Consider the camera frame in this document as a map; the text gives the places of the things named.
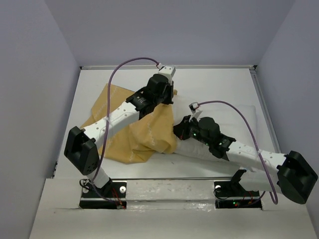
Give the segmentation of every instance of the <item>cable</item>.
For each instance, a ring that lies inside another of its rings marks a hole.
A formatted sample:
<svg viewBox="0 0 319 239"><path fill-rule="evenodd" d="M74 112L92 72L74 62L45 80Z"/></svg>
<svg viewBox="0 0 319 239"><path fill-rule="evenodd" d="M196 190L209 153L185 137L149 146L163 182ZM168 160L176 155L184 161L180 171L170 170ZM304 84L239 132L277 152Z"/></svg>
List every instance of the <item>cable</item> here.
<svg viewBox="0 0 319 239"><path fill-rule="evenodd" d="M80 186L88 191L91 191L91 189L88 186L86 186L86 183L84 183L84 181L87 182L86 179L80 179L79 181Z"/></svg>
<svg viewBox="0 0 319 239"><path fill-rule="evenodd" d="M108 82L108 103L107 103L107 113L106 113L106 117L107 119L110 117L110 88L111 88L111 82L112 82L112 79L115 75L115 73L122 67L124 66L125 64L128 64L132 61L137 61L137 60L150 60L150 61L153 61L154 63L156 63L156 66L158 66L160 63L156 60L154 60L153 58L150 58L150 57L138 57L138 58L133 58L133 59L130 59L130 60L127 60L123 63L121 63L120 65L118 65L114 71L112 72L111 76L110 76L110 79L109 79L109 82ZM105 148L106 148L106 141L107 141L107 138L108 138L108 131L109 131L109 121L106 120L106 128L105 128L105 134L104 134L104 141L103 141L103 148L102 148L102 154L101 154L101 158L100 158L100 161L98 163L98 166L97 166L97 169L96 169L96 172L95 172L95 175L92 179L92 185L94 184L94 180L96 178L96 176L98 175L99 173L99 170L101 168L101 165L102 165L102 162L103 162L103 158L104 158L104 153L105 153Z"/></svg>
<svg viewBox="0 0 319 239"><path fill-rule="evenodd" d="M264 192L260 195L260 197L259 197L255 202L252 202L251 204L243 205L241 208L250 207L250 206L252 206L252 205L258 203L258 202L262 199L262 197L263 197L265 194L266 194L266 191L264 191Z"/></svg>
<svg viewBox="0 0 319 239"><path fill-rule="evenodd" d="M219 197L217 197L217 196L216 196L216 189L214 189L213 193L214 193L215 198L217 198L217 199L219 199L219 200L226 200L227 198L229 198L229 197L226 197L226 198L219 198Z"/></svg>
<svg viewBox="0 0 319 239"><path fill-rule="evenodd" d="M254 200L254 197L253 197L253 194L250 191L248 191L248 193L250 194L250 197L251 197L250 202L248 204L251 204L253 202L253 200Z"/></svg>
<svg viewBox="0 0 319 239"><path fill-rule="evenodd" d="M94 192L100 197L103 198L104 200L110 202L110 203L115 203L114 201L104 197L102 194L99 193L98 189L96 188L96 186L94 184L92 184L92 188L94 189Z"/></svg>
<svg viewBox="0 0 319 239"><path fill-rule="evenodd" d="M268 181L269 181L269 183L270 183L271 189L273 190L274 195L273 195L271 192L269 192L270 197L271 197L271 199L272 199L272 201L273 201L273 203L274 203L275 205L278 204L277 192L276 192L275 186L274 186L274 184L273 184L273 181L271 180L269 171L268 171L268 169L267 169L267 165L265 164L265 161L264 161L264 159L263 159L263 156L261 155L261 152L260 152L260 150L259 150L259 147L258 147L256 138L255 138L255 136L254 136L254 133L253 133L253 131L251 130L251 128L250 128L250 126L249 126L249 124L248 124L246 118L244 117L244 115L243 115L236 107L234 107L232 104L230 104L230 103L228 103L228 102L225 102L225 101L206 101L206 102L199 103L198 105L201 106L201 105L210 104L210 103L222 103L222 104L226 104L226 105L230 106L231 108L233 108L233 109L241 116L241 118L244 120L244 122L245 122L245 124L246 124L246 126L247 126L247 128L248 128L248 130L249 130L249 132L250 132L251 138L252 138L253 141L254 141L255 148L256 148L256 150L257 150L258 156L259 156L259 158L260 158L260 160L261 160L261 163L262 163L262 165L263 165L263 167L264 167L264 170L265 170L265 172L266 172L266 175L267 175Z"/></svg>

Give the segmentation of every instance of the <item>white table surface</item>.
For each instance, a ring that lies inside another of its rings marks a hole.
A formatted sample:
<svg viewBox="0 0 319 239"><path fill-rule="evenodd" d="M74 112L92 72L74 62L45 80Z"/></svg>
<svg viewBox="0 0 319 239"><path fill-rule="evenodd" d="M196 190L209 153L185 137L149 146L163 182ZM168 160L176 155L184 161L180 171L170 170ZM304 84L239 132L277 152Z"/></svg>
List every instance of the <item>white table surface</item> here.
<svg viewBox="0 0 319 239"><path fill-rule="evenodd" d="M156 72L156 69L120 70L112 83L136 91L145 86ZM83 178L63 155L67 134L72 127L81 126L90 116L91 107L111 73L112 70L81 71L55 178ZM274 151L249 69L177 69L173 80L178 95L191 97L198 102L223 100L234 105L255 106L258 144L263 150ZM111 178L230 177L238 169L238 166L228 162L210 162L159 153L154 154L146 163L138 164L125 165L105 159L102 167Z"/></svg>
<svg viewBox="0 0 319 239"><path fill-rule="evenodd" d="M198 182L187 180L190 187ZM212 196L207 187L204 195ZM157 198L167 198L153 185ZM197 196L189 191L187 196ZM316 239L305 205L295 204L283 195L274 205L268 194L260 209L215 209L198 201L166 200L140 202L126 210L78 208L81 188L77 179L47 179L30 239ZM138 195L135 187L132 193Z"/></svg>

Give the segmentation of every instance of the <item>white panel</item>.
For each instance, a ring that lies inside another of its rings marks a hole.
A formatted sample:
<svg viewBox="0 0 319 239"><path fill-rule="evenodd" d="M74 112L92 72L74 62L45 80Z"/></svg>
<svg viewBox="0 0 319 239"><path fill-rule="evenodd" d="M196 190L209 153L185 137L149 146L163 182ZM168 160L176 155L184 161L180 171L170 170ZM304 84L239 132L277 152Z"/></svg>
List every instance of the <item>white panel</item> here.
<svg viewBox="0 0 319 239"><path fill-rule="evenodd" d="M257 73L280 147L298 151L319 173L319 1L297 0ZM308 209L319 235L319 184Z"/></svg>
<svg viewBox="0 0 319 239"><path fill-rule="evenodd" d="M294 0L46 0L83 66L258 64Z"/></svg>
<svg viewBox="0 0 319 239"><path fill-rule="evenodd" d="M1 0L0 35L0 238L26 239L79 68L43 0Z"/></svg>

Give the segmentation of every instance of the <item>fabric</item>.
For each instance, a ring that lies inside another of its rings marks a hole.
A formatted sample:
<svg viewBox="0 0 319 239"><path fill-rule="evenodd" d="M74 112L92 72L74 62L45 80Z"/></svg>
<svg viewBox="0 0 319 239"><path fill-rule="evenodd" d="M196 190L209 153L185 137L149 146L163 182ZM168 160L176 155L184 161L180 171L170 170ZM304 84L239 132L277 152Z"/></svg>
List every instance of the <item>fabric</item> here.
<svg viewBox="0 0 319 239"><path fill-rule="evenodd" d="M111 85L110 93L110 112L112 112L134 92ZM92 115L81 127L105 117L106 111L107 85L94 103L91 109ZM109 138L104 157L122 163L136 163L147 161L154 152L173 153L176 149L176 138L172 131L173 123L172 106L160 104L153 113L128 125Z"/></svg>
<svg viewBox="0 0 319 239"><path fill-rule="evenodd" d="M174 96L173 115L174 115L174 125L179 124L184 116L190 114L189 104L196 102L196 100L189 97ZM235 107L245 116L247 119L254 136L257 138L257 116L256 109L254 106L244 106L238 105ZM222 104L208 104L201 106L203 112L199 116L202 117L212 117L216 123L220 126L220 131L230 137L234 137L236 140L254 146L251 135L247 129L246 124L240 115L227 105ZM208 151L208 146L196 141L193 138L188 140L179 140L176 138L177 147L175 153L181 154L188 157L194 157L210 161L223 161L223 159L218 159L213 156Z"/></svg>

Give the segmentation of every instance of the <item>lavender wall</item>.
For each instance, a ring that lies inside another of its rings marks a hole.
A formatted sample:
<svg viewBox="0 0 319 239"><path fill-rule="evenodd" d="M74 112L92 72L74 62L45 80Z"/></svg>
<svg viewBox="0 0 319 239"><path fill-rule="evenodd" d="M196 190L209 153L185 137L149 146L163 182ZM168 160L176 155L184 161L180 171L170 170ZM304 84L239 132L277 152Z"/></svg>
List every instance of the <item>lavender wall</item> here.
<svg viewBox="0 0 319 239"><path fill-rule="evenodd" d="M282 151L300 152L319 173L319 1L297 0L257 73ZM308 210L319 233L319 183Z"/></svg>
<svg viewBox="0 0 319 239"><path fill-rule="evenodd" d="M257 64L294 0L46 0L80 65Z"/></svg>
<svg viewBox="0 0 319 239"><path fill-rule="evenodd" d="M43 0L0 1L0 238L28 238L79 68Z"/></svg>

